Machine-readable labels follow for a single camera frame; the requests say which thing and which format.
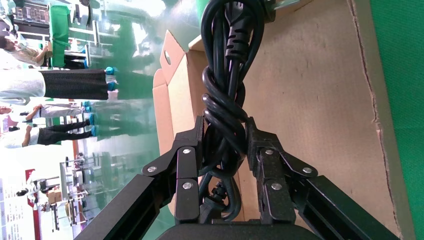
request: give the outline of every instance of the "man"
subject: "man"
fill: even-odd
[[[44,64],[46,59],[45,56],[49,51],[47,46],[45,46],[42,50],[34,49],[5,38],[5,36],[0,36],[0,49],[5,50],[18,61],[37,67]]]
[[[85,126],[94,125],[94,116],[90,115],[89,119],[83,122],[54,125],[45,128],[26,126],[26,129],[19,129],[13,132],[5,132],[0,134],[0,147],[7,149],[24,148],[31,145],[52,145],[60,141],[80,140],[89,137],[96,137],[96,127],[92,127],[91,131],[84,133],[68,133],[74,129],[84,128]]]
[[[49,48],[45,46],[42,50],[25,46],[17,41],[10,40],[4,36],[0,36],[0,49],[11,54],[20,62],[34,65],[36,67],[47,66],[47,58],[51,58]],[[70,70],[85,69],[83,62],[74,61],[74,56],[65,55],[63,68]]]
[[[14,8],[16,8],[16,3],[13,0],[0,0],[0,18],[9,25],[9,32],[16,35]]]
[[[90,102],[85,101],[77,106],[71,103],[46,103],[38,104],[34,107],[27,106],[0,106],[0,115],[8,114],[13,122],[28,122],[36,118],[58,118],[89,113],[91,111]]]

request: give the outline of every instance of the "green panel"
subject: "green panel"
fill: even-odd
[[[416,239],[424,239],[424,2],[371,0]]]
[[[203,11],[208,3],[209,0],[196,0],[197,18],[199,23],[202,21]]]
[[[53,56],[51,65],[63,67],[65,65],[65,49],[69,46],[68,17],[71,13],[67,6],[53,5],[48,10],[50,15],[50,38]]]

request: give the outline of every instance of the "woman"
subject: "woman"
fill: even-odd
[[[26,126],[26,129],[18,129],[12,132],[0,134],[0,147],[6,149],[24,148],[31,145],[52,145],[60,141],[80,140],[97,136],[94,125],[94,116],[82,122],[64,125],[53,125],[44,128]],[[93,126],[90,131],[84,133],[68,133],[74,129]]]
[[[0,102],[25,105],[29,97],[107,100],[116,89],[106,75],[114,68],[81,70],[0,70]]]
[[[54,103],[46,101],[44,104],[36,106],[1,106],[0,115],[7,114],[13,122],[25,123],[36,118],[58,118],[89,113],[91,111],[90,102],[81,104]]]

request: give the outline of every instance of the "coiled cable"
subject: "coiled cable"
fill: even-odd
[[[204,176],[199,200],[209,195],[213,177],[225,188],[228,205],[225,221],[231,221],[242,207],[240,190],[234,180],[247,152],[246,132],[242,123],[246,89],[243,80],[251,67],[264,34],[264,10],[260,0],[211,0],[201,20],[201,37],[208,66],[202,73],[208,93],[202,96],[207,130],[203,139]]]

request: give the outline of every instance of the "metal screw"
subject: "metal screw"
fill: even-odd
[[[282,186],[279,183],[273,183],[271,184],[271,188],[278,191],[281,190]]]
[[[304,167],[304,168],[303,168],[303,171],[304,171],[305,173],[307,173],[307,174],[312,173],[312,169],[311,169],[310,167]]]
[[[155,166],[151,166],[151,167],[147,168],[147,172],[153,173],[154,171],[156,171],[156,169],[157,168]]]
[[[182,185],[183,189],[191,189],[193,187],[193,184],[191,182],[186,182]]]

